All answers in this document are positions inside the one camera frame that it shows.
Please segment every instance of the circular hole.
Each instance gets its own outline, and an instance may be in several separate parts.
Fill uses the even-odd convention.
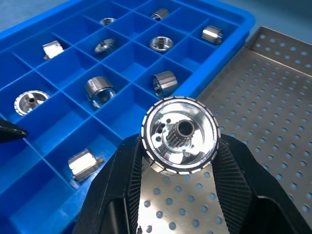
[[[189,202],[194,202],[194,201],[195,201],[195,197],[189,196],[189,197],[188,197],[188,201],[189,201]]]
[[[203,189],[203,186],[202,186],[202,184],[196,184],[196,188],[198,189],[198,190],[202,190]]]
[[[147,233],[151,233],[152,232],[152,226],[151,225],[148,225],[147,227],[146,227],[146,232]]]
[[[184,216],[185,215],[185,209],[181,208],[179,210],[179,215]]]
[[[167,204],[168,206],[172,205],[172,199],[171,199],[171,198],[167,198],[167,199],[166,199],[166,204]]]
[[[210,199],[215,200],[215,194],[214,193],[210,193]]]
[[[210,178],[209,172],[205,172],[205,173],[204,173],[204,176],[205,176],[205,178]]]
[[[144,206],[145,207],[150,207],[151,206],[151,202],[150,201],[145,201],[144,202]]]
[[[162,218],[163,217],[163,213],[161,211],[157,211],[156,212],[156,217],[157,218]]]
[[[287,165],[286,162],[283,162],[283,163],[282,163],[282,168],[283,168],[283,169],[287,169],[287,168],[288,168],[288,165]]]
[[[194,125],[189,121],[181,121],[178,130],[184,137],[190,137],[194,133]]]
[[[177,192],[177,193],[180,193],[181,191],[182,191],[182,188],[181,188],[181,186],[176,186],[175,187],[175,191]]]
[[[286,157],[289,158],[289,159],[291,159],[293,156],[292,156],[291,153],[286,153]]]
[[[170,230],[175,230],[176,229],[176,224],[173,223],[173,222],[169,223],[169,228],[170,228]]]
[[[159,188],[155,188],[154,189],[154,194],[155,195],[159,195],[160,194],[160,189]]]
[[[193,227],[197,228],[199,226],[199,221],[197,219],[193,220]]]

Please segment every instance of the shiny metal cylinder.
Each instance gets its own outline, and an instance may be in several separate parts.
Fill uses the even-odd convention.
[[[85,85],[87,97],[95,109],[116,95],[116,90],[105,77],[93,77]]]
[[[203,30],[201,38],[213,44],[220,45],[222,43],[222,30],[209,25]]]
[[[172,71],[155,74],[153,87],[155,95],[159,98],[170,96],[177,89],[177,80]]]
[[[169,15],[169,11],[165,8],[160,8],[151,14],[151,18],[160,21],[163,20],[167,15]]]

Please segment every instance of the reflective metal surface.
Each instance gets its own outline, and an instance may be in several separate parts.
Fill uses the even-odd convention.
[[[216,155],[220,131],[212,114],[188,97],[169,97],[144,117],[143,145],[151,167],[165,175],[195,173]]]
[[[173,41],[168,37],[155,37],[150,42],[150,47],[158,52],[166,52],[173,47]]]
[[[49,98],[49,95],[42,91],[31,90],[19,95],[14,102],[16,112],[24,116],[31,112],[35,107],[41,105]]]
[[[153,76],[153,88],[159,98],[170,96],[177,89],[177,80],[172,71],[165,71]]]

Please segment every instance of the blue plastic tray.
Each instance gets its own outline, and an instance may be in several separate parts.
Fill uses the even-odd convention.
[[[151,12],[167,8],[157,22]],[[106,17],[117,21],[102,26]],[[67,159],[88,148],[105,162],[121,139],[138,133],[146,111],[158,101],[152,75],[171,70],[175,95],[196,97],[242,46],[254,18],[217,1],[71,0],[0,34],[0,116],[29,132],[27,140],[0,145],[0,233],[61,233],[77,217],[92,177],[72,180]],[[202,30],[223,29],[216,47]],[[165,54],[148,46],[168,36]],[[106,58],[93,54],[99,41],[114,37],[120,48]],[[65,51],[45,61],[42,45],[58,40]],[[106,76],[118,94],[94,111],[84,85]],[[41,90],[50,98],[21,117],[15,98]]]

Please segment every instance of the machined metal part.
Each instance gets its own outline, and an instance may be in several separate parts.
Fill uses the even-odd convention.
[[[115,18],[104,18],[104,19],[101,19],[99,21],[99,23],[102,25],[108,25],[108,24],[114,22],[115,20],[116,20]]]
[[[109,55],[117,49],[117,43],[114,38],[108,38],[101,41],[94,48],[94,53],[99,54],[103,53],[105,55]]]
[[[24,116],[31,112],[35,107],[41,105],[50,96],[39,90],[31,90],[19,95],[14,102],[16,112]]]
[[[45,52],[44,60],[52,59],[56,55],[64,52],[63,47],[57,40],[43,45],[43,50]]]
[[[173,47],[173,41],[168,37],[154,37],[150,42],[150,47],[158,52],[166,52]]]
[[[169,15],[169,11],[165,8],[160,8],[151,14],[151,18],[160,21],[163,20],[167,15]]]
[[[191,174],[207,167],[216,156],[220,130],[212,113],[189,97],[167,97],[143,119],[142,143],[146,160],[163,175]]]
[[[90,150],[85,149],[68,159],[68,166],[73,173],[73,179],[82,181],[96,171],[103,162],[103,158],[95,158]]]
[[[170,96],[177,89],[177,80],[172,71],[165,71],[153,75],[155,95],[159,98]]]
[[[210,41],[216,45],[220,45],[222,43],[222,30],[209,25],[203,30],[201,38]]]
[[[116,95],[116,89],[105,77],[93,77],[85,85],[87,97],[95,109]]]

